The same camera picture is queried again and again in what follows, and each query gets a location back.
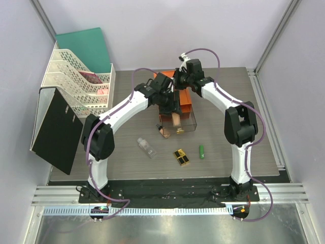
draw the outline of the white plastic basket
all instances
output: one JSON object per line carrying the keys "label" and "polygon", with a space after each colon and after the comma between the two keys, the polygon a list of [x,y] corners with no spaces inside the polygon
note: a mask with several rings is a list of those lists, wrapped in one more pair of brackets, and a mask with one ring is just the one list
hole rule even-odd
{"label": "white plastic basket", "polygon": [[[55,43],[42,87],[57,87],[79,118],[99,115],[113,106],[115,70],[97,74],[103,84],[88,82],[78,70],[89,69],[68,49],[59,49]],[[99,89],[108,89],[108,95],[97,95]]]}

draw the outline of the brown bottle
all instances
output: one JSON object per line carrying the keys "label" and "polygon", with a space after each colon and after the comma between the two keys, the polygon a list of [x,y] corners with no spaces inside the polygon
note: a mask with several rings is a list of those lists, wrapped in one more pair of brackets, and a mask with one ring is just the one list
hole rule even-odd
{"label": "brown bottle", "polygon": [[159,130],[159,132],[161,133],[161,135],[163,137],[165,137],[167,139],[167,138],[169,138],[171,136],[171,134],[166,129],[165,129],[165,133],[167,132],[168,134],[164,135],[164,129],[163,129],[163,127],[161,125],[156,124],[156,126],[158,127],[158,130]]}

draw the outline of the clear plastic container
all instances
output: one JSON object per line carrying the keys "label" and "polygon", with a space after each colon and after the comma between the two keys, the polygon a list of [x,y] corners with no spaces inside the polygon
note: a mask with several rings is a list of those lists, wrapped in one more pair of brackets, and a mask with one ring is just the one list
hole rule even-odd
{"label": "clear plastic container", "polygon": [[156,156],[157,152],[152,148],[152,146],[141,137],[138,138],[139,147],[152,159]]}

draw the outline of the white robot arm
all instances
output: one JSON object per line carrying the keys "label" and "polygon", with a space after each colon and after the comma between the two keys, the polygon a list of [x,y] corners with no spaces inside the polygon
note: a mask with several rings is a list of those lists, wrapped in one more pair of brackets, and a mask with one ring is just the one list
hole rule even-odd
{"label": "white robot arm", "polygon": [[[165,106],[167,109],[173,110],[175,107],[174,88],[177,90],[187,87],[191,87],[199,96],[209,100],[225,114],[225,135],[228,142],[232,144],[233,154],[231,184],[234,185],[234,189],[237,189],[237,193],[241,190],[249,191],[251,189],[252,181],[245,170],[245,148],[254,140],[254,136],[257,134],[255,114],[253,118],[249,118],[247,110],[245,113],[244,107],[240,107],[233,102],[233,100],[241,102],[240,100],[233,98],[218,85],[218,89],[216,89],[213,79],[211,77],[204,77],[201,62],[198,59],[189,59],[186,55],[182,57],[184,61],[180,69],[175,70],[175,75],[172,79],[162,73],[158,73],[149,85],[139,84],[135,88],[131,99],[129,97],[126,98],[99,117],[90,115],[87,118],[82,135],[82,143],[85,147],[91,129],[100,120],[105,120],[103,126],[99,127],[96,136],[93,136],[91,140],[89,155],[89,158],[92,160],[92,177],[99,189],[104,188],[108,183],[107,158],[114,150],[113,135],[121,125],[138,112],[153,104]],[[220,91],[231,98],[231,101],[225,98]],[[244,120],[240,121],[238,116],[244,117]],[[250,154],[251,147],[247,150],[249,174]],[[95,188],[90,177],[88,183]]]}

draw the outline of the wall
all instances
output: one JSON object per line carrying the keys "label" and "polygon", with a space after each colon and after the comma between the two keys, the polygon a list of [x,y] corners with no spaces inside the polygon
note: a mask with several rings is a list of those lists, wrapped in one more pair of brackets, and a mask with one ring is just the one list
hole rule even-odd
{"label": "wall", "polygon": [[[40,0],[58,34],[101,27],[117,70],[169,69],[198,47],[223,67],[254,68],[290,0]],[[211,54],[204,67],[216,67]]]}
{"label": "wall", "polygon": [[29,1],[0,3],[0,243],[22,243],[49,164],[29,151],[38,89],[53,42]]}
{"label": "wall", "polygon": [[325,212],[320,210],[325,200],[324,12],[325,1],[301,1],[260,74],[290,174],[294,181],[303,183],[322,231],[325,226]]}

